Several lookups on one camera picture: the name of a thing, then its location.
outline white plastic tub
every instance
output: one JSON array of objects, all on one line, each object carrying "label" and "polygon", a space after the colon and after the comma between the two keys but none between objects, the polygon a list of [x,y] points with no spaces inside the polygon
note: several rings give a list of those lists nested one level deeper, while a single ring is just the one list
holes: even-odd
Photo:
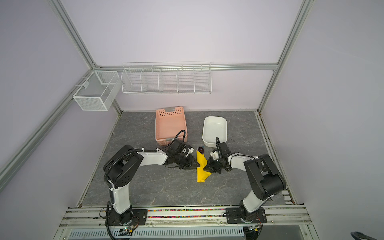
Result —
[{"label": "white plastic tub", "polygon": [[207,147],[216,147],[216,137],[227,141],[227,121],[222,117],[209,116],[204,119],[203,142]]}]

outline pink plastic basket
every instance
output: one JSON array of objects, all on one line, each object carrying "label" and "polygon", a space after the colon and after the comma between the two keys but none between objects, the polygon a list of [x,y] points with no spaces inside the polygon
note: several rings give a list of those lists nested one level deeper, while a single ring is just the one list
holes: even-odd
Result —
[{"label": "pink plastic basket", "polygon": [[156,111],[156,141],[160,146],[172,142],[172,138],[181,130],[185,130],[185,139],[187,141],[187,123],[185,122],[184,108],[162,108]]}]

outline yellow cloth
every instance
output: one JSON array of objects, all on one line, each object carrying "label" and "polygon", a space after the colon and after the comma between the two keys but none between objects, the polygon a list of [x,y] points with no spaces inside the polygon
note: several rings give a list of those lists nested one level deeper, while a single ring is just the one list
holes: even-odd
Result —
[{"label": "yellow cloth", "polygon": [[197,182],[205,182],[207,177],[211,175],[210,172],[206,172],[203,168],[207,165],[207,159],[199,151],[196,151],[197,162],[200,164],[200,167],[197,168]]}]

